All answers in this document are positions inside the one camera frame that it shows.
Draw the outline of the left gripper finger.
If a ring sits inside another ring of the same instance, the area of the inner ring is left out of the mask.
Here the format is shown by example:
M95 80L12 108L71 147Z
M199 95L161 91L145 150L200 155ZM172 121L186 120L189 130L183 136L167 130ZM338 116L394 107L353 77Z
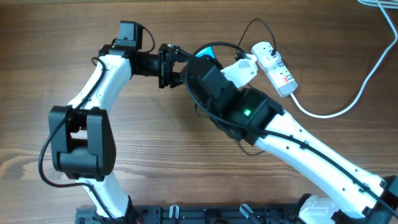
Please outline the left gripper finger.
M184 51L179 46L174 46L174 57L177 60L190 60L190 59L194 58L195 56Z
M171 72L169 79L169 87L175 88L183 84L180 72Z

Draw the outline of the Galaxy smartphone teal screen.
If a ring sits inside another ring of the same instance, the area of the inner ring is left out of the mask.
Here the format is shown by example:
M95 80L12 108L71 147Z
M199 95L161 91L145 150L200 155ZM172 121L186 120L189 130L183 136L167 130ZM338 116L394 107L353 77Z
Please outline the Galaxy smartphone teal screen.
M199 48L195 53L195 56L196 57L206 56L210 58L216 58L212 46Z

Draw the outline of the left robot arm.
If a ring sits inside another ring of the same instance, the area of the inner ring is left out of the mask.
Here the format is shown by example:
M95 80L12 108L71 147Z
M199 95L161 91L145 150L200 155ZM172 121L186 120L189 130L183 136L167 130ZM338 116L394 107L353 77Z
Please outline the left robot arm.
M108 115L119 92L135 74L158 77L161 88L178 86L182 81L173 65L191 57L176 45L162 44L157 54L143 51L145 30L139 23L121 21L118 37L92 58L96 69L81 92L49 113L50 135L39 156L40 177L48 185L62 187L44 175L44 154L49 147L54 169L72 180L64 186L86 189L96 205L92 219L100 223L137 223L140 219L113 171L116 145Z

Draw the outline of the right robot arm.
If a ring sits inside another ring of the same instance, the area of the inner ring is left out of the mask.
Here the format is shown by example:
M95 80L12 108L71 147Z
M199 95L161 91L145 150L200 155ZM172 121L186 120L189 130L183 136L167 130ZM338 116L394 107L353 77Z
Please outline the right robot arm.
M397 217L397 177L381 178L350 163L306 131L265 93L239 89L215 59L192 56L181 78L199 106L235 141L273 154L325 193L298 204L302 223L387 223Z

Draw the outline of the white charger adapter plug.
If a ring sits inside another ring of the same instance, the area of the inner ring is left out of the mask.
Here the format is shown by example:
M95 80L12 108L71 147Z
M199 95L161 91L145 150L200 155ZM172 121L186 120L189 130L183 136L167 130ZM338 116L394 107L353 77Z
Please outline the white charger adapter plug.
M280 53L276 52L274 55L270 53L260 54L258 57L258 64L264 70L270 70L274 68L280 60Z

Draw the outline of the white power strip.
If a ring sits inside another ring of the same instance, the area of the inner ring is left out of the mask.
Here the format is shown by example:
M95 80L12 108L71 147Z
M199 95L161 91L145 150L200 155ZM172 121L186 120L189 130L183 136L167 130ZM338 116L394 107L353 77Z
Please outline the white power strip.
M260 54L267 52L274 55L277 51L269 42L259 42L252 47L251 52L258 60ZM281 56L278 64L274 68L264 72L281 97L290 96L298 87L298 83L287 69Z

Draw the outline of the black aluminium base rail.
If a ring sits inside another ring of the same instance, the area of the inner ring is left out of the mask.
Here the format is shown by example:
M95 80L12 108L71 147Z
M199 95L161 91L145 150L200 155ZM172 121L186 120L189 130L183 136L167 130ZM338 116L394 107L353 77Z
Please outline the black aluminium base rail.
M299 219L295 204L272 204L265 207L249 206L245 215L239 206L228 207L179 207L172 205L135 206L132 213L124 217L106 218L96 208L78 208L75 223L141 223L141 224L212 224L212 223L303 223Z

